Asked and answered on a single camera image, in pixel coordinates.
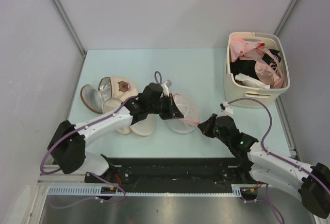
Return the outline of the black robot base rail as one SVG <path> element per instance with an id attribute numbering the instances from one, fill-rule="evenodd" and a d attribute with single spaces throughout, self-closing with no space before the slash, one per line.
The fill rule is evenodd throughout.
<path id="1" fill-rule="evenodd" d="M 211 185 L 260 185 L 239 168 L 235 158 L 106 158 L 111 167 L 96 178 L 86 173 L 86 183 L 117 183 L 125 190 L 142 185 L 185 188 Z"/>

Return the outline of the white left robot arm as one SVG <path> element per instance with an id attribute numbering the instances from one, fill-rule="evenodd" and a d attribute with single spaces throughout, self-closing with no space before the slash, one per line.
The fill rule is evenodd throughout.
<path id="1" fill-rule="evenodd" d="M 80 124 L 72 124 L 69 120 L 61 122 L 46 156 L 51 156 L 64 174 L 81 170 L 107 183 L 114 176 L 110 162 L 102 155 L 87 152 L 86 148 L 112 131 L 145 120 L 150 114 L 157 114 L 163 120 L 184 118 L 168 89 L 150 83 L 143 92 L 126 99 L 109 113 Z"/>

